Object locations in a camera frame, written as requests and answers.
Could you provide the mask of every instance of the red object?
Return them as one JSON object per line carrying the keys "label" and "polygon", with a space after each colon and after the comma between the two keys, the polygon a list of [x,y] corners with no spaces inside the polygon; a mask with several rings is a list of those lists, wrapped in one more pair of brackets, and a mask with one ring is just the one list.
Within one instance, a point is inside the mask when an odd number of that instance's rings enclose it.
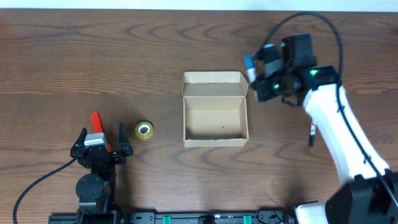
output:
{"label": "red object", "polygon": [[[94,133],[104,133],[100,114],[97,111],[91,114],[91,123],[93,124]],[[112,146],[110,144],[108,144],[108,152],[112,152]]]}

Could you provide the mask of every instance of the white wall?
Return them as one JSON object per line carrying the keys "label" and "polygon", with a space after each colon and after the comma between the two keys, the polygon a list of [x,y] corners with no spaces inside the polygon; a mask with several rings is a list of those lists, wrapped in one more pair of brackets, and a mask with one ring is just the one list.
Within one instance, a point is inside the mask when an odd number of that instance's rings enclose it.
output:
{"label": "white wall", "polygon": [[398,12],[398,0],[0,0],[0,8]]}

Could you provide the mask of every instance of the green led light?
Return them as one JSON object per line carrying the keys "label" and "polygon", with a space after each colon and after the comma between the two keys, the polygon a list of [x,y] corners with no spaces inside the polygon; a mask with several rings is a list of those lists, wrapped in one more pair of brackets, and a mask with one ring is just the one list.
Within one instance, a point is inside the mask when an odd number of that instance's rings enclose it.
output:
{"label": "green led light", "polygon": [[318,72],[319,72],[319,70],[311,70],[310,71],[312,76],[315,76]]}

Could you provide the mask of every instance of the green connector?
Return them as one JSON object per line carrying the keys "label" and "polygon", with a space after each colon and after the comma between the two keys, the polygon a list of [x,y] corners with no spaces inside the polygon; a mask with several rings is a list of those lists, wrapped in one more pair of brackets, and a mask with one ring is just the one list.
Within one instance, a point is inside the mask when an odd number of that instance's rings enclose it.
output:
{"label": "green connector", "polygon": [[243,216],[243,224],[251,224],[251,215]]}
{"label": "green connector", "polygon": [[172,217],[163,217],[163,224],[172,224]]}

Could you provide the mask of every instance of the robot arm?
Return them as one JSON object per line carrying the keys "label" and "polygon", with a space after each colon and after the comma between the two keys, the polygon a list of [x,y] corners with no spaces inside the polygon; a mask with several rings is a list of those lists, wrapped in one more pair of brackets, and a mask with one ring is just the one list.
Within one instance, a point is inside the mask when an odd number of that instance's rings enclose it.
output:
{"label": "robot arm", "polygon": [[[254,94],[258,101],[282,96],[283,103],[304,107],[317,123],[341,184],[339,191],[327,202],[295,207],[295,223],[396,223],[398,210],[393,201],[397,198],[394,191],[398,187],[398,175],[389,170],[367,139],[349,106],[343,86],[339,87],[339,106],[336,90],[340,81],[335,69],[317,66],[309,34],[284,38],[281,48],[282,57],[273,44],[265,44],[254,55],[245,57]],[[288,101],[291,96],[297,100],[296,103]],[[364,153],[341,113],[347,118]],[[371,158],[375,169],[365,160],[365,155]]]}
{"label": "robot arm", "polygon": [[[349,106],[343,86],[340,87],[340,98],[344,106],[344,113],[355,135],[372,158],[378,171],[381,175],[384,175],[384,170],[389,169],[389,166],[374,150],[359,125]],[[357,175],[362,175],[365,179],[376,177],[375,171],[364,161],[362,152],[348,131],[340,111],[338,111],[336,84],[322,85],[315,91],[309,90],[304,99],[303,107],[318,124],[318,129],[335,163],[341,185],[353,181]]]}

